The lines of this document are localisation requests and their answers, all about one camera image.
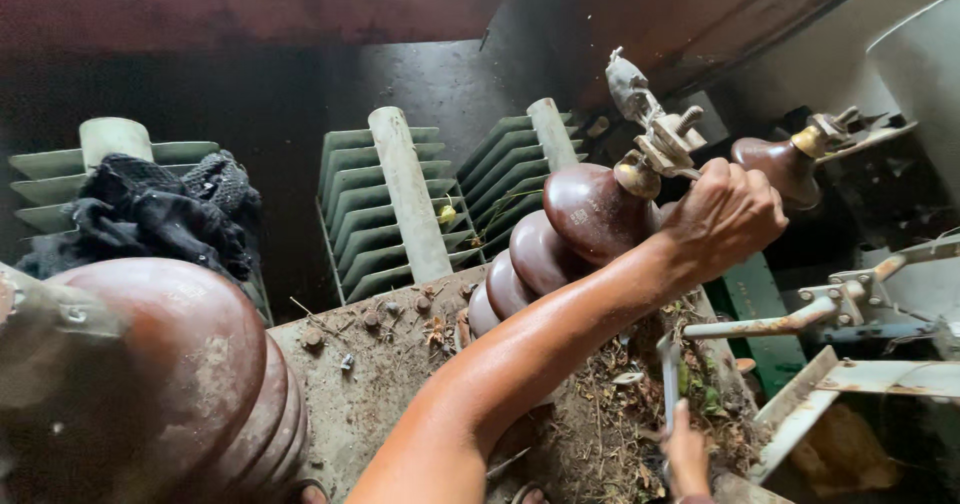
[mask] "dirt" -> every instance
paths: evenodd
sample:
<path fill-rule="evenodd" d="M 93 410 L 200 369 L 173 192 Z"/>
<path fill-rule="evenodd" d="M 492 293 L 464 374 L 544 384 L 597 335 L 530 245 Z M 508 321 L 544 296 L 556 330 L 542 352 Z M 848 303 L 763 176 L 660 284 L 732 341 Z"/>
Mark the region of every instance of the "dirt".
<path fill-rule="evenodd" d="M 509 488 L 498 492 L 509 493 L 513 485 L 534 479 L 544 484 L 555 504 L 635 504 L 666 498 L 665 456 L 658 441 L 666 423 L 664 382 L 656 342 L 664 333 L 707 321 L 695 311 L 695 295 L 691 292 L 632 326 L 629 334 L 609 341 L 558 390 L 553 409 L 531 412 L 519 430 L 508 432 L 491 464 L 525 445 L 534 448 L 525 457 L 525 467 L 503 480 Z M 690 400 L 691 424 L 706 434 L 714 472 L 743 475 L 759 459 L 768 436 L 751 424 L 755 410 L 747 397 L 718 390 L 723 387 L 705 347 L 686 340 L 680 346 L 680 393 Z M 646 376 L 630 386 L 613 384 L 623 372 Z M 528 437 L 514 441 L 511 433 Z"/>

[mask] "white pipe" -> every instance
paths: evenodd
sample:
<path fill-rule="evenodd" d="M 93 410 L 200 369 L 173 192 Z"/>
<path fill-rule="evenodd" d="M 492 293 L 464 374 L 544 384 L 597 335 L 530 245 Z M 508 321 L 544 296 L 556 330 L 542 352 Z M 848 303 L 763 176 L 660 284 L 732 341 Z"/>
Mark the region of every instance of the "white pipe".
<path fill-rule="evenodd" d="M 123 117 L 96 117 L 80 124 L 79 147 L 83 170 L 87 175 L 100 166 L 110 153 L 124 153 L 144 161 L 154 161 L 147 128 Z"/>
<path fill-rule="evenodd" d="M 400 108 L 388 106 L 374 110 L 367 122 L 414 282 L 427 283 L 452 275 L 453 266 L 426 190 L 407 118 Z"/>

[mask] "nut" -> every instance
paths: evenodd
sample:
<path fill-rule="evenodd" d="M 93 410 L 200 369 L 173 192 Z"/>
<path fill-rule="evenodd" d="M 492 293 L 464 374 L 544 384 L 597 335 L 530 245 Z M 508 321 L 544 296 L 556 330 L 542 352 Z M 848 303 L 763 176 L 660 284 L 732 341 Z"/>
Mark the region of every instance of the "nut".
<path fill-rule="evenodd" d="M 474 289 L 476 289 L 477 286 L 478 285 L 476 283 L 460 285 L 460 296 L 463 299 L 470 299 L 471 295 L 474 293 Z"/>
<path fill-rule="evenodd" d="M 306 348 L 307 350 L 320 348 L 324 344 L 324 334 L 322 334 L 317 328 L 307 328 L 303 335 L 300 336 L 300 339 L 300 341 L 303 343 L 303 348 Z"/>
<path fill-rule="evenodd" d="M 429 313 L 430 307 L 433 305 L 430 298 L 425 295 L 418 295 L 416 298 L 417 299 L 414 300 L 414 309 L 420 314 Z"/>
<path fill-rule="evenodd" d="M 363 325 L 368 330 L 374 329 L 380 325 L 380 315 L 373 309 L 368 309 L 363 314 Z"/>

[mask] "red metal wall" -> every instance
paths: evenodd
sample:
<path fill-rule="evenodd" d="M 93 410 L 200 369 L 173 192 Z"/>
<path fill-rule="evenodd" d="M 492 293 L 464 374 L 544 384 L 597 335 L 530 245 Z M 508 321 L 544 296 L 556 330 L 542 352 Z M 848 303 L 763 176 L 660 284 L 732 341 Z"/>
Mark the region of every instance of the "red metal wall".
<path fill-rule="evenodd" d="M 0 0 L 0 51 L 479 39 L 500 0 Z"/>

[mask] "green metal panel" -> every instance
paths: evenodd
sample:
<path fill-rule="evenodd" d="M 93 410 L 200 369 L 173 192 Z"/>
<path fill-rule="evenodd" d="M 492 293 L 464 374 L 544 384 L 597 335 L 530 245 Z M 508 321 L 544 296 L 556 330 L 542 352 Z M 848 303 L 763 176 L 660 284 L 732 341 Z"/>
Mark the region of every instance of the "green metal panel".
<path fill-rule="evenodd" d="M 740 320 L 775 318 L 787 314 L 780 290 L 762 253 L 732 267 L 723 276 L 735 317 Z M 804 365 L 807 358 L 792 335 L 747 338 L 756 373 L 768 397 L 776 395 Z"/>

